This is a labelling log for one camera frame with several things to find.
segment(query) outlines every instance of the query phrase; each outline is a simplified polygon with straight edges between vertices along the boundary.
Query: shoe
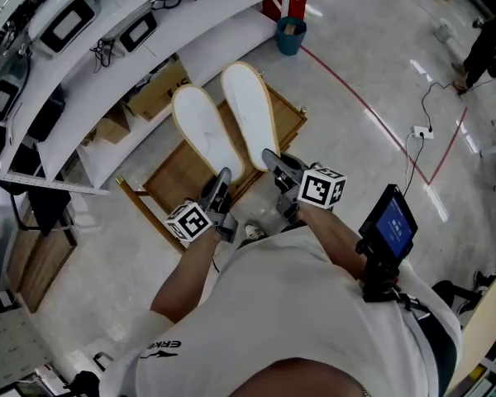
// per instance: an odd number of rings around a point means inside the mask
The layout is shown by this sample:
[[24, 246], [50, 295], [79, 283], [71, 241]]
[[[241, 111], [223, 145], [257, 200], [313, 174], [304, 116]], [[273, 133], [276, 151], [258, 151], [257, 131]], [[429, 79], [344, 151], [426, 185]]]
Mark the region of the shoe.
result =
[[466, 85], [466, 81], [463, 80], [454, 80], [452, 81], [452, 85], [454, 86], [457, 95], [460, 96], [461, 94], [465, 94], [467, 91], [469, 91], [469, 88]]
[[[478, 291], [478, 294], [479, 295], [483, 295], [483, 292], [482, 291]], [[463, 313], [466, 313], [466, 312], [469, 312], [471, 310], [474, 310], [476, 309], [476, 306], [478, 305], [478, 303], [474, 303], [474, 302], [471, 302], [471, 301], [465, 301], [464, 303], [460, 304], [460, 307], [457, 308], [456, 312], [458, 315], [461, 315]]]
[[454, 71], [457, 72], [461, 76], [466, 76], [466, 70], [465, 67], [461, 63], [451, 63], [452, 68], [454, 68]]
[[485, 275], [483, 275], [483, 272], [481, 272], [481, 270], [477, 270], [475, 273], [474, 273], [474, 284], [476, 286], [481, 286], [483, 285], [482, 284], [482, 280], [484, 280], [485, 278]]
[[262, 240], [268, 236], [263, 228], [252, 221], [245, 223], [245, 235], [247, 240], [252, 241]]

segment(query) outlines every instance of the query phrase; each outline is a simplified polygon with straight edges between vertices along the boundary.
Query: power outlet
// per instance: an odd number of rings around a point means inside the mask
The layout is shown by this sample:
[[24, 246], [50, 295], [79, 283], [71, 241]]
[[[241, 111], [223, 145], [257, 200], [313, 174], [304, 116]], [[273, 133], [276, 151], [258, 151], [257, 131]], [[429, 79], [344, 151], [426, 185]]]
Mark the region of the power outlet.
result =
[[430, 132], [430, 130], [426, 127], [412, 127], [412, 132], [417, 138], [419, 138], [422, 134], [422, 137], [425, 140], [433, 140], [433, 131]]

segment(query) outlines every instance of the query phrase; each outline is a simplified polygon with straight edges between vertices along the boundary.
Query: chair leg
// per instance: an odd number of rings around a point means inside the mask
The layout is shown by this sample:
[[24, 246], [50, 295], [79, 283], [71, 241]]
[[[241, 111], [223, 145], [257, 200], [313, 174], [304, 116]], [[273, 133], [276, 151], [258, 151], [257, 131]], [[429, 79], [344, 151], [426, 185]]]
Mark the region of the chair leg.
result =
[[169, 230], [164, 226], [162, 222], [155, 216], [154, 213], [147, 207], [143, 201], [141, 201], [140, 196], [145, 196], [144, 193], [146, 191], [136, 192], [131, 186], [121, 177], [118, 176], [116, 178], [117, 183], [122, 188], [123, 193], [127, 195], [127, 197], [136, 205], [138, 210], [147, 218], [147, 220], [152, 223], [153, 227], [164, 236], [164, 238], [168, 241], [168, 243], [173, 246], [180, 254], [185, 252], [185, 247], [182, 245], [180, 241], [178, 241], [173, 234], [169, 232]]

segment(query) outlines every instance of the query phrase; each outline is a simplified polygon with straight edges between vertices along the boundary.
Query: blue bucket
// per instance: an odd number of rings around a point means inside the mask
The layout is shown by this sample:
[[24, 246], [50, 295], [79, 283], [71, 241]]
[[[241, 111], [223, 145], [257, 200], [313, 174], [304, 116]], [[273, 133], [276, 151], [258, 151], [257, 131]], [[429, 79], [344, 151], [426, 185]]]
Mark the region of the blue bucket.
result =
[[[288, 36], [284, 33], [285, 27], [289, 24], [296, 26], [294, 34]], [[296, 17], [284, 17], [278, 21], [278, 30], [276, 32], [276, 40], [281, 53], [287, 56], [296, 55], [301, 47], [303, 38], [307, 33], [307, 24]]]

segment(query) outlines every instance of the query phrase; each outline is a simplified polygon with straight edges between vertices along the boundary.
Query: red floor line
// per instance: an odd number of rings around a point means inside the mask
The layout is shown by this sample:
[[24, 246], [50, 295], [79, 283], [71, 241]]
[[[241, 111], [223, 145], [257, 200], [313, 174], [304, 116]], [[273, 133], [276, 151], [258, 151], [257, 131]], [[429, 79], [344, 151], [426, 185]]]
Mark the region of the red floor line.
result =
[[439, 169], [443, 166], [443, 163], [445, 162], [446, 157], [448, 156], [448, 153], [450, 153], [450, 150], [452, 146], [454, 145], [455, 138], [457, 137], [458, 132], [460, 131], [461, 124], [465, 120], [465, 115], [468, 112], [468, 108], [465, 108], [463, 111], [463, 114], [461, 115], [461, 119], [459, 121], [459, 124], [457, 128], [455, 129], [454, 135], [452, 136], [452, 139], [450, 140], [450, 143], [448, 144], [448, 147], [446, 148], [445, 154], [441, 158], [441, 161], [439, 162], [439, 165], [437, 165], [436, 170], [434, 170], [432, 177], [430, 178], [430, 184], [433, 182], [433, 180], [436, 178], [437, 173], [439, 172]]
[[[311, 56], [316, 62], [318, 62], [329, 74], [331, 74], [333, 77], [335, 77], [339, 82], [340, 84], [342, 84], [344, 87], [347, 88], [347, 90], [353, 94], [355, 96], [355, 98], [362, 103], [362, 105], [377, 119], [377, 121], [379, 121], [380, 125], [382, 126], [382, 128], [389, 134], [389, 136], [391, 137], [391, 139], [397, 143], [397, 146], [398, 148], [400, 148], [400, 150], [404, 153], [404, 155], [406, 157], [408, 157], [408, 153], [406, 152], [406, 149], [404, 148], [404, 145], [402, 143], [400, 143], [397, 138], [395, 138], [395, 136], [391, 133], [391, 131], [385, 126], [384, 122], [382, 121], [382, 119], [380, 119], [379, 115], [377, 115], [375, 113], [375, 111], [373, 110], [373, 108], [371, 108], [371, 106], [365, 102], [365, 100], [340, 76], [338, 75], [334, 70], [332, 70], [331, 68], [329, 68], [329, 66], [326, 65], [326, 63], [321, 60], [319, 57], [317, 57], [316, 55], [314, 55], [314, 53], [312, 53], [309, 49], [305, 48], [304, 46], [301, 46], [302, 50], [305, 51], [305, 53], [307, 53], [309, 56]], [[409, 156], [409, 159], [410, 161], [412, 162], [413, 165], [415, 165], [415, 161], [413, 160], [413, 158], [411, 156]], [[427, 185], [430, 185], [431, 181], [428, 181], [427, 177], [424, 176], [424, 174], [421, 172], [421, 169], [419, 168], [419, 165], [415, 165], [415, 170], [421, 175], [422, 177], [422, 180], [427, 184]]]

